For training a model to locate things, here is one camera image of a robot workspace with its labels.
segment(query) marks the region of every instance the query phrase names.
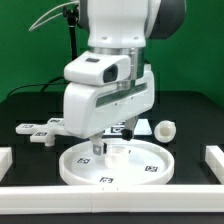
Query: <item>black tabletop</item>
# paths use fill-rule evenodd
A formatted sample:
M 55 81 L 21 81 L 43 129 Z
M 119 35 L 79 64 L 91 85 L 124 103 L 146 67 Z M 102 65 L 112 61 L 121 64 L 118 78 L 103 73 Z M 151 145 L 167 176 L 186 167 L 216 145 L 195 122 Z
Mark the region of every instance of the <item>black tabletop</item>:
M 63 117 L 62 93 L 19 93 L 0 104 L 0 147 L 11 147 L 13 165 L 0 186 L 65 185 L 58 160 L 69 147 L 82 141 L 56 137 L 56 144 L 30 143 L 29 136 L 17 135 L 20 123 L 45 124 Z M 163 120 L 174 121 L 175 139 L 159 143 L 154 136 L 136 139 L 159 144 L 175 158 L 175 174 L 168 184 L 220 184 L 204 162 L 206 145 L 224 148 L 224 109 L 196 92 L 157 92 L 152 110 L 142 114 L 154 127 Z M 214 213 L 102 213 L 0 216 L 4 223 L 223 223 L 224 214 Z

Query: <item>small white part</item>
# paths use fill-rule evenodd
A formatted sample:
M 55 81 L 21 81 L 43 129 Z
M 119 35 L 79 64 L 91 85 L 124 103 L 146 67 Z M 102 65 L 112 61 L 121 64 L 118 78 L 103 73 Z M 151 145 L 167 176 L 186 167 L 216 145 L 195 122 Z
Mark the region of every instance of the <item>small white part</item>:
M 105 165 L 109 169 L 126 168 L 129 164 L 129 150 L 123 146 L 110 145 L 105 155 Z
M 12 165 L 12 149 L 0 148 L 0 181 Z
M 103 86 L 108 84 L 104 82 L 104 72 L 111 66 L 117 67 L 117 78 L 113 82 L 127 79 L 130 75 L 131 60 L 129 56 L 95 54 L 86 51 L 65 67 L 64 76 L 71 82 Z
M 113 125 L 110 128 L 107 128 L 105 130 L 104 136 L 120 136 L 121 135 L 121 130 L 123 130 L 125 127 L 125 121 L 120 122 L 116 125 Z M 134 135 L 144 135 L 144 136 L 149 136 L 152 134 L 152 130 L 150 128 L 148 119 L 138 119 L 137 125 L 134 130 Z
M 154 135 L 159 142 L 168 143 L 173 140 L 176 135 L 176 126 L 174 122 L 162 121 L 155 130 Z
M 45 143 L 46 147 L 55 144 L 55 135 L 71 136 L 64 127 L 64 119 L 51 118 L 47 124 L 20 124 L 16 127 L 16 133 L 31 135 L 30 141 L 35 143 Z
M 224 185 L 224 153 L 218 146 L 207 146 L 205 161 L 220 183 Z

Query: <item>white round tray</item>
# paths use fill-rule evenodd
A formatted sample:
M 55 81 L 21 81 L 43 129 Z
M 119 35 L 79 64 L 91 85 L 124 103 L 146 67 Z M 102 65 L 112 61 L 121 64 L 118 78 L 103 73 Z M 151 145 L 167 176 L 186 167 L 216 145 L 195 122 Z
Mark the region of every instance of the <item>white round tray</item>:
M 174 158 L 164 148 L 139 140 L 103 139 L 108 148 L 128 150 L 128 163 L 108 168 L 105 155 L 93 154 L 92 143 L 84 142 L 66 150 L 60 157 L 62 179 L 69 185 L 85 184 L 166 184 L 174 173 Z

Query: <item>white robot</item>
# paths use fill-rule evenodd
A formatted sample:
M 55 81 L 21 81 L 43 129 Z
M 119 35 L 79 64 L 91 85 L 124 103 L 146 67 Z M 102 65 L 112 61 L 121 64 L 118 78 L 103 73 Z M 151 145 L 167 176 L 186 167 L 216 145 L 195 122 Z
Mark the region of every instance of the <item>white robot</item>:
M 144 63 L 146 38 L 168 38 L 184 16 L 185 0 L 80 0 L 79 24 L 89 31 L 89 51 L 64 69 L 71 82 L 64 119 L 51 119 L 43 127 L 46 133 L 35 133 L 35 125 L 17 127 L 17 133 L 34 133 L 31 141 L 44 139 L 49 146 L 56 134 L 90 139 L 62 154 L 60 175 L 66 183 L 165 184 L 171 179 L 172 155 L 132 139 L 138 115 L 154 103 L 154 77 Z M 122 121 L 123 140 L 102 139 L 106 128 Z
M 169 16 L 168 10 L 179 14 L 174 13 L 176 21 L 172 27 L 166 24 L 163 35 L 174 32 L 183 21 L 184 6 L 182 0 L 80 1 L 80 24 L 90 32 L 90 50 L 65 67 L 71 83 L 65 91 L 64 120 L 69 133 L 90 138 L 95 154 L 105 152 L 101 137 L 106 128 L 126 120 L 122 137 L 131 140 L 138 115 L 151 109 L 155 90 L 151 66 L 144 65 L 146 38 L 156 20 Z

